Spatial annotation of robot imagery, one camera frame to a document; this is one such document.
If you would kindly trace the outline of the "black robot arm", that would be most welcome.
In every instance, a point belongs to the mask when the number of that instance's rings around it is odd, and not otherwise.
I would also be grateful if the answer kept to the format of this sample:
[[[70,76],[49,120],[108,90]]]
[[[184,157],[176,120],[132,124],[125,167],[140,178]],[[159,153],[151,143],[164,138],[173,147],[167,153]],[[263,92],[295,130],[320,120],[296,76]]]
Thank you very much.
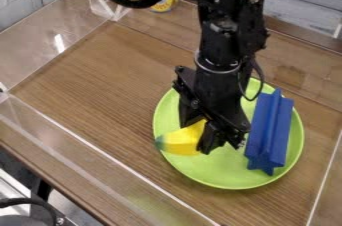
[[[144,9],[161,0],[110,0]],[[260,72],[255,54],[265,48],[268,32],[263,18],[264,0],[195,0],[200,44],[193,69],[175,68],[172,88],[179,93],[179,123],[192,130],[195,152],[209,154],[231,145],[237,148],[251,131],[241,101],[252,72]]]

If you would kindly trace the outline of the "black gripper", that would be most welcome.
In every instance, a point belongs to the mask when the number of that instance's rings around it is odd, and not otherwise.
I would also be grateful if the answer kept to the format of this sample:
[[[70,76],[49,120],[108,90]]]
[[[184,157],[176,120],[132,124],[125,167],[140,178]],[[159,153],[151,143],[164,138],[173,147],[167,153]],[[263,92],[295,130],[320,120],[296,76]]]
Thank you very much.
[[[208,155],[229,143],[233,149],[243,146],[251,124],[241,108],[233,74],[213,74],[203,69],[175,67],[172,88],[180,95],[179,121],[184,128],[205,119],[196,150]]]

